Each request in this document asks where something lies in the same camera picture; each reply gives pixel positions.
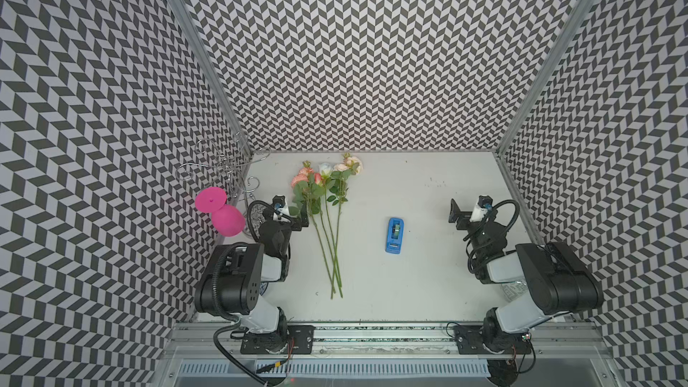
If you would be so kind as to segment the artificial rose bouquet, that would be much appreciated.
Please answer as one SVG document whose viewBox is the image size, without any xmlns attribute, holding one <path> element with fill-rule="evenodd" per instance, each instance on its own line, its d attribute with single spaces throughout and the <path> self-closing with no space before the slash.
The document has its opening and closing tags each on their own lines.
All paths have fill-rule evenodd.
<svg viewBox="0 0 688 387">
<path fill-rule="evenodd" d="M 349 203 L 349 181 L 362 171 L 362 160 L 345 153 L 337 164 L 326 162 L 316 167 L 310 161 L 303 161 L 290 183 L 293 195 L 290 214 L 295 216 L 296 208 L 307 207 L 309 226 L 315 228 L 332 297 L 343 296 L 339 257 L 341 217 L 343 207 Z"/>
</svg>

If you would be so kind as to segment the blue tape dispenser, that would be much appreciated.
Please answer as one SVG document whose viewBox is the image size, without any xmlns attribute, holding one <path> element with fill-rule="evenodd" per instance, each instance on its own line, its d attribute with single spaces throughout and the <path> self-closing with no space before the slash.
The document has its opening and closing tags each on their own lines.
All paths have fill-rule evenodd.
<svg viewBox="0 0 688 387">
<path fill-rule="evenodd" d="M 385 238 L 385 252 L 399 254 L 403 242 L 404 221 L 400 218 L 390 218 Z"/>
</svg>

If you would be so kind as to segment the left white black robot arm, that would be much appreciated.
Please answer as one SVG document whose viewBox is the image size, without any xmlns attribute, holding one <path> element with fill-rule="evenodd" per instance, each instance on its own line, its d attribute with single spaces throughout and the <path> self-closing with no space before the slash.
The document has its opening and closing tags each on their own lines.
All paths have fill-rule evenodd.
<svg viewBox="0 0 688 387">
<path fill-rule="evenodd" d="M 255 201 L 247 208 L 252 243 L 219 245 L 195 289 L 195 310 L 236 324 L 243 355 L 309 355 L 315 327 L 291 325 L 284 310 L 267 301 L 263 285 L 286 281 L 293 233 L 309 225 L 304 210 L 282 202 Z"/>
</svg>

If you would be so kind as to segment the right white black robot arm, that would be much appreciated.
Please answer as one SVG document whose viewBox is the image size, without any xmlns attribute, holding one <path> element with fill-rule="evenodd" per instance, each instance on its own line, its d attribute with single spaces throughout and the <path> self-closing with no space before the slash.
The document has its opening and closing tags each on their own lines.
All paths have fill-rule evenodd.
<svg viewBox="0 0 688 387">
<path fill-rule="evenodd" d="M 522 283 L 527 288 L 510 303 L 489 309 L 482 324 L 453 326 L 462 355 L 526 356 L 532 352 L 532 329 L 603 304 L 601 283 L 566 243 L 508 249 L 507 235 L 520 213 L 516 201 L 494 202 L 489 196 L 478 197 L 472 211 L 450 204 L 449 222 L 466 234 L 468 272 L 484 285 Z"/>
</svg>

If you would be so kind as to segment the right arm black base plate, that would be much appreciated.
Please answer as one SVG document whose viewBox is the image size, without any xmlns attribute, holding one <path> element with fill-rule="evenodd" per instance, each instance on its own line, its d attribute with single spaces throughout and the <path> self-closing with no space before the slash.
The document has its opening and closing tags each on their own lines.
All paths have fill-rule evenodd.
<svg viewBox="0 0 688 387">
<path fill-rule="evenodd" d="M 524 333 L 503 333 L 498 328 L 455 325 L 451 329 L 461 355 L 526 356 L 532 353 Z"/>
</svg>

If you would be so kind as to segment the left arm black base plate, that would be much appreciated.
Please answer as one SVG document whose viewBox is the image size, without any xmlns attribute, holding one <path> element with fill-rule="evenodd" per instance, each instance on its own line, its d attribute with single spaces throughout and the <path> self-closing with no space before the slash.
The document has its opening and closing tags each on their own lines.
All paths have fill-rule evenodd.
<svg viewBox="0 0 688 387">
<path fill-rule="evenodd" d="M 310 355 L 313 351 L 315 326 L 290 324 L 286 331 L 274 333 L 246 333 L 240 353 L 242 355 Z"/>
</svg>

